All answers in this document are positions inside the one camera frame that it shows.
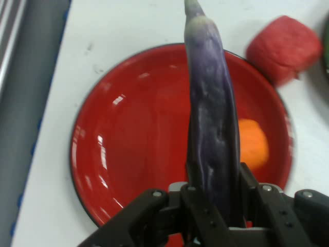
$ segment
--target screw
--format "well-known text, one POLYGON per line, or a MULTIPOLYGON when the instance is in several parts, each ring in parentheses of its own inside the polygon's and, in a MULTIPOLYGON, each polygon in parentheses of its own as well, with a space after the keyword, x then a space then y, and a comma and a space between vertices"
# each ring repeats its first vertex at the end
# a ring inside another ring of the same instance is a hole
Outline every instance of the screw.
POLYGON ((162 196, 162 193, 160 191, 155 191, 153 192, 152 194, 154 197, 161 197, 162 196))
POLYGON ((264 185, 263 186, 263 190, 265 190, 265 191, 271 191, 272 190, 272 187, 269 186, 269 185, 264 185))
POLYGON ((187 187, 187 189, 188 189, 189 191, 195 191, 195 190, 196 190, 196 188, 193 187, 193 186, 189 186, 189 187, 187 187))
POLYGON ((286 212, 285 210, 280 210, 279 213, 280 213, 281 215, 287 215, 287 212, 286 212))
POLYGON ((286 222, 284 224, 289 228, 292 228, 294 226, 291 222, 286 222))
POLYGON ((211 226, 212 228, 215 228, 215 227, 216 227, 216 222, 214 222, 214 221, 210 221, 210 226, 211 226))
POLYGON ((308 197, 308 198, 311 198, 313 196, 313 194, 311 192, 309 192, 309 191, 304 191, 303 192, 303 196, 308 197))
POLYGON ((209 209, 205 208, 205 209, 204 209, 204 213, 205 213, 206 215, 209 215, 209 214, 210 214, 209 209))

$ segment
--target bolt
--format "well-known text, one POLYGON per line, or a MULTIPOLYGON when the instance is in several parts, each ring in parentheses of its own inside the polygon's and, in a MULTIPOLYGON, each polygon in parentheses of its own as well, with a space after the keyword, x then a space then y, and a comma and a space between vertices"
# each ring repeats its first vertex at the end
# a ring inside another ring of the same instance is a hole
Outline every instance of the bolt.
POLYGON ((193 186, 189 186, 189 187, 187 187, 187 189, 188 189, 189 191, 195 191, 195 190, 196 190, 196 188, 193 187, 193 186))
POLYGON ((272 187, 269 186, 269 185, 264 185, 263 186, 263 190, 265 190, 265 191, 271 191, 272 190, 272 187))
POLYGON ((308 197, 308 198, 311 198, 313 196, 313 194, 311 192, 309 192, 309 191, 304 191, 303 192, 303 196, 308 197))
POLYGON ((155 191, 153 192, 152 194, 154 197, 161 197, 162 196, 162 193, 160 191, 155 191))

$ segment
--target metal bar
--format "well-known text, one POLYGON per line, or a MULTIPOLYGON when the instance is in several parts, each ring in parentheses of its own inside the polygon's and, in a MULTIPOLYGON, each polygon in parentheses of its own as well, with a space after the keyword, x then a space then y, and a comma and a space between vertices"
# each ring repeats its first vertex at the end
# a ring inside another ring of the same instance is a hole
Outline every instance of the metal bar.
POLYGON ((149 189, 95 231, 79 247, 150 246, 144 239, 147 224, 168 202, 168 194, 149 189))
POLYGON ((294 211, 312 242, 328 246, 329 197, 310 189, 297 191, 294 211))
POLYGON ((180 193, 182 210, 186 214, 182 227, 185 244, 198 238, 204 247, 237 246, 217 208, 207 200, 200 188, 185 185, 180 193))
POLYGON ((260 184, 256 190, 262 204, 260 210, 264 213, 261 217, 268 218, 280 246, 313 246, 280 190, 271 184, 260 184))
POLYGON ((255 189, 258 181, 245 163, 240 163, 240 192, 243 215, 246 220, 255 218, 255 189))
POLYGON ((0 100, 27 0, 0 2, 0 100))
POLYGON ((273 231, 267 228, 263 229, 237 229, 230 230, 230 235, 235 240, 237 246, 252 247, 277 247, 277 242, 273 231))

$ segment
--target orange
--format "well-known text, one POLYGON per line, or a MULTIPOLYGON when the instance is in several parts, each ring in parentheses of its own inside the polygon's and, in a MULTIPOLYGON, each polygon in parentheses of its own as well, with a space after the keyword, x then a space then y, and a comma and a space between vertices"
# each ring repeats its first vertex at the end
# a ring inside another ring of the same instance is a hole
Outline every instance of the orange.
POLYGON ((240 160, 254 170, 263 166, 269 156, 265 133, 259 124, 251 119, 239 120, 240 160))

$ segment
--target eggplant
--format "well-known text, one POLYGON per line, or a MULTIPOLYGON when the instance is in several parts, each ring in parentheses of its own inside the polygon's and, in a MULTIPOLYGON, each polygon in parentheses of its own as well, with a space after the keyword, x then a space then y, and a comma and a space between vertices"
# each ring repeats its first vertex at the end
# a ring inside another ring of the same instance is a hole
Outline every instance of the eggplant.
POLYGON ((200 186, 228 226, 242 226, 240 139, 235 98, 217 26, 197 0, 185 0, 190 76, 190 182, 200 186))

